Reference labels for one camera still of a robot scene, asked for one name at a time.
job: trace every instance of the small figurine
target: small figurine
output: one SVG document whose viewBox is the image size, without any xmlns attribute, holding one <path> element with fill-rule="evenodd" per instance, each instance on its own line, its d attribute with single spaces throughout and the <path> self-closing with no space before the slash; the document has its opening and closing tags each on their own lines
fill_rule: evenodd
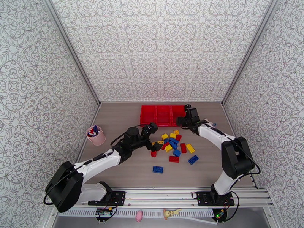
<svg viewBox="0 0 304 228">
<path fill-rule="evenodd" d="M 165 218 L 165 220 L 167 220 L 168 217 L 171 217 L 171 216 L 173 216 L 175 214 L 179 214 L 179 211 L 181 211 L 181 210 L 182 209 L 177 209 L 175 211 L 168 211 L 168 210 L 164 209 L 164 218 Z"/>
<path fill-rule="evenodd" d="M 136 217 L 135 217 L 137 222 L 140 222 L 140 221 L 142 220 L 143 214 L 144 214 L 144 213 L 143 213 L 142 210 L 137 211 Z"/>
</svg>

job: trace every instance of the white ornamental wallpaper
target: white ornamental wallpaper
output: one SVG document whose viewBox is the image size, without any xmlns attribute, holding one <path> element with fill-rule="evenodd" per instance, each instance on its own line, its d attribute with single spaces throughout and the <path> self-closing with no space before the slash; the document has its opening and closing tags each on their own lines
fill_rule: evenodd
<svg viewBox="0 0 304 228">
<path fill-rule="evenodd" d="M 75 161 L 97 104 L 41 0 L 0 12 L 0 227 L 41 227 L 44 188 Z"/>
<path fill-rule="evenodd" d="M 53 0 L 101 101 L 220 101 L 270 0 Z"/>
<path fill-rule="evenodd" d="M 304 0 L 282 0 L 225 109 L 284 227 L 304 227 Z"/>
</svg>

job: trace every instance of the red plastic bin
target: red plastic bin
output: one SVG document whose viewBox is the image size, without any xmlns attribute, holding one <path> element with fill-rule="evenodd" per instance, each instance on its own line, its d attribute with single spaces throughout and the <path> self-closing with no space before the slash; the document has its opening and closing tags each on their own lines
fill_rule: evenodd
<svg viewBox="0 0 304 228">
<path fill-rule="evenodd" d="M 140 124 L 156 123 L 156 106 L 142 105 L 140 112 Z"/>
<path fill-rule="evenodd" d="M 185 115 L 184 105 L 142 105 L 140 124 L 154 122 L 160 127 L 176 127 L 176 118 Z"/>
</svg>

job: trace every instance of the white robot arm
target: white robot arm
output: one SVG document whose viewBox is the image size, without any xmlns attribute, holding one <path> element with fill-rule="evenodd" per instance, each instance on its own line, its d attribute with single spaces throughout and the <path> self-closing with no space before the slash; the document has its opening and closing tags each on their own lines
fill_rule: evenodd
<svg viewBox="0 0 304 228">
<path fill-rule="evenodd" d="M 201 121 L 196 108 L 191 107 L 190 104 L 186 104 L 184 109 L 186 116 L 179 117 L 177 125 L 206 138 L 217 146 L 222 154 L 222 174 L 211 186 L 211 190 L 209 192 L 201 192 L 198 198 L 201 198 L 202 205 L 206 206 L 222 206 L 223 204 L 227 204 L 231 198 L 232 186 L 240 178 L 248 175 L 249 171 L 256 165 L 252 159 L 247 141 L 243 137 L 236 138 L 223 133 L 206 120 Z"/>
<path fill-rule="evenodd" d="M 229 203 L 232 186 L 247 175 L 255 165 L 248 144 L 242 137 L 230 136 L 214 128 L 208 121 L 200 121 L 196 108 L 192 108 L 191 105 L 185 105 L 185 112 L 185 117 L 177 119 L 177 125 L 208 139 L 222 152 L 223 172 L 211 186 L 210 191 L 201 192 L 202 194 L 198 198 L 200 197 L 202 202 L 198 203 L 201 206 L 222 206 Z M 84 183 L 98 173 L 123 163 L 137 148 L 146 146 L 148 150 L 158 150 L 159 148 L 153 146 L 149 139 L 150 134 L 155 133 L 157 129 L 156 124 L 150 123 L 145 125 L 139 134 L 136 127 L 130 127 L 127 132 L 113 141 L 124 136 L 107 152 L 74 165 L 69 161 L 63 163 L 45 189 L 44 203 L 52 204 L 46 202 L 46 197 L 49 196 L 58 211 L 65 212 L 76 203 L 104 200 L 111 189 L 106 183 L 85 185 Z"/>
<path fill-rule="evenodd" d="M 158 127 L 154 123 L 143 126 L 141 134 L 136 126 L 130 127 L 111 143 L 112 145 L 123 136 L 105 153 L 74 165 L 69 161 L 63 163 L 45 189 L 44 204 L 54 204 L 59 212 L 65 212 L 76 203 L 101 201 L 111 188 L 105 182 L 85 185 L 84 183 L 98 173 L 123 163 L 137 148 L 146 146 L 151 151 L 158 149 L 157 144 L 152 145 L 149 139 L 150 134 L 155 133 Z M 47 196 L 52 203 L 46 202 Z"/>
</svg>

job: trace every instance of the pink pencil cup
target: pink pencil cup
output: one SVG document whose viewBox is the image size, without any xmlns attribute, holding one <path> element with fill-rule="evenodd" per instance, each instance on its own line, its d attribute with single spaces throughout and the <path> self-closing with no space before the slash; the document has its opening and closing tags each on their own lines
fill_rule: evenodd
<svg viewBox="0 0 304 228">
<path fill-rule="evenodd" d="M 94 126 L 88 128 L 86 136 L 89 141 L 91 141 L 94 145 L 100 146 L 106 141 L 106 136 L 103 134 L 102 129 L 98 127 L 99 133 L 95 137 L 88 137 L 88 132 L 93 128 Z"/>
</svg>

